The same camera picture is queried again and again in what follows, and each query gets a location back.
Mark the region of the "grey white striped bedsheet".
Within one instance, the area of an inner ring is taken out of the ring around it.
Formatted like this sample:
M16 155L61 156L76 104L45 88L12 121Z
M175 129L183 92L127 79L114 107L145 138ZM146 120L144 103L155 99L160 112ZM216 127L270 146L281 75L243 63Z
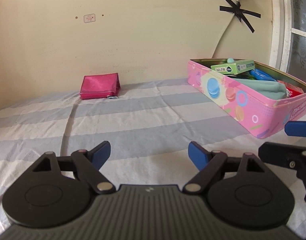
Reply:
M9 227L3 193L41 154L67 155L104 140L112 153L101 172L116 184L183 185L197 171L191 141L236 157L265 141L306 146L284 129L253 136L186 79L125 85L116 99L71 93L20 102L0 111L0 234Z

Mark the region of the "red small carton box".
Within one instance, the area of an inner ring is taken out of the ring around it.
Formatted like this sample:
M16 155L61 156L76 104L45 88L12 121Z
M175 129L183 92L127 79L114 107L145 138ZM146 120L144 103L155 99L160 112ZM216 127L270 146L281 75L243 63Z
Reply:
M283 84L286 87L288 98L293 98L295 96L304 94L303 89L301 89L301 88L299 88L295 85L292 85L288 82L284 82L284 81L281 81L281 80L278 80L278 82Z

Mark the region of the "green tea box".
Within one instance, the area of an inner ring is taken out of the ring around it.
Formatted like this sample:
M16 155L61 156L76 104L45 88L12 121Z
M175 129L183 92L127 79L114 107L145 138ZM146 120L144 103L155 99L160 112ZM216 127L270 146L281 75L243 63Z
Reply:
M238 75L254 70L255 63L253 60L238 60L234 62L212 65L210 68L211 70L223 75Z

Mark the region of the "frosted floral window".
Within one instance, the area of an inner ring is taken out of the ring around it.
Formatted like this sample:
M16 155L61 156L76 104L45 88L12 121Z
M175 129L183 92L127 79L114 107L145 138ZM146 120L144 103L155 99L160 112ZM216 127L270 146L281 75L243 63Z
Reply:
M306 0L272 0L269 65L306 82Z

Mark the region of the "pink fabric wallet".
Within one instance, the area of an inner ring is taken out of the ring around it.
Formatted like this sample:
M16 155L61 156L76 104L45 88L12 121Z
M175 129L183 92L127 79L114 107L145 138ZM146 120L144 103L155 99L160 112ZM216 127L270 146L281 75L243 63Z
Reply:
M86 75L80 88L80 98L88 100L118 97L119 91L120 81L118 73Z

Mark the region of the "green snack packet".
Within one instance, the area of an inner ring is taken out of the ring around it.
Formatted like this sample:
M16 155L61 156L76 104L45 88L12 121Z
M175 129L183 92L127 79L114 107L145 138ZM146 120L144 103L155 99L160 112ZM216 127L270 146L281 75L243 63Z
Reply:
M256 80L249 72L240 73L238 75L233 75L232 78L235 79L246 79L246 80Z

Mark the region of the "black tape cross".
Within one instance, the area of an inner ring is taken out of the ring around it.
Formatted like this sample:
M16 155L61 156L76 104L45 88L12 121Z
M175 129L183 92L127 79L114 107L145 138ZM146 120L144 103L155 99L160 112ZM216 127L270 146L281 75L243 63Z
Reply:
M246 9L242 9L239 0L237 0L236 2L233 2L232 0L225 0L225 1L229 4L229 7L220 5L219 10L223 12L232 13L233 16L236 17L240 22L243 21L246 24L248 29L250 29L251 33L254 33L255 29L250 24L249 20L246 18L245 15L251 15L256 18L261 18L261 14Z

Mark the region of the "blue polka dot bow headband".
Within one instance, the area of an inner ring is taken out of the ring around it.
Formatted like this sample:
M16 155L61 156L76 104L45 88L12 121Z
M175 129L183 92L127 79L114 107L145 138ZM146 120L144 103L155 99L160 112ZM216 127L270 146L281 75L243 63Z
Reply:
M250 75L253 76L256 80L263 80L263 81L277 81L276 79L274 79L272 76L270 76L269 74L254 68L252 70L249 71Z

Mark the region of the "pink macaron biscuit tin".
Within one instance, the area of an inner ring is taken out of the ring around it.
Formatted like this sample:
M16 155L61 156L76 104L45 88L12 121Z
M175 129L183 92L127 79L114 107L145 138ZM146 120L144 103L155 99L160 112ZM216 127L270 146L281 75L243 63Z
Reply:
M303 89L304 93L274 100L210 67L223 59L193 59L188 62L188 84L226 111L253 136L264 139L284 129L288 121L306 114L306 83L260 62L255 67L270 76Z

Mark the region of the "white wall sticker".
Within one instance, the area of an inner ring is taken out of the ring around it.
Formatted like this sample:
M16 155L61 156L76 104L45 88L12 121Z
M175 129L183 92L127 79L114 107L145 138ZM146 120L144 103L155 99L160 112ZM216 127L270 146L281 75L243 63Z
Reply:
M91 23L96 21L95 14L87 14L83 16L83 22L84 23Z

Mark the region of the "teal cloth pouch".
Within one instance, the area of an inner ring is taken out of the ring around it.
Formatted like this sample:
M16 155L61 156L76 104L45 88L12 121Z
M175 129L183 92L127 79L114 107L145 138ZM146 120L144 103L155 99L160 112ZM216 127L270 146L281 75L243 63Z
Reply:
M251 100L268 98L270 100L282 100L287 98L288 91L285 85L277 81L248 80L225 78L224 82L228 87L236 88L236 102L239 106L251 105Z

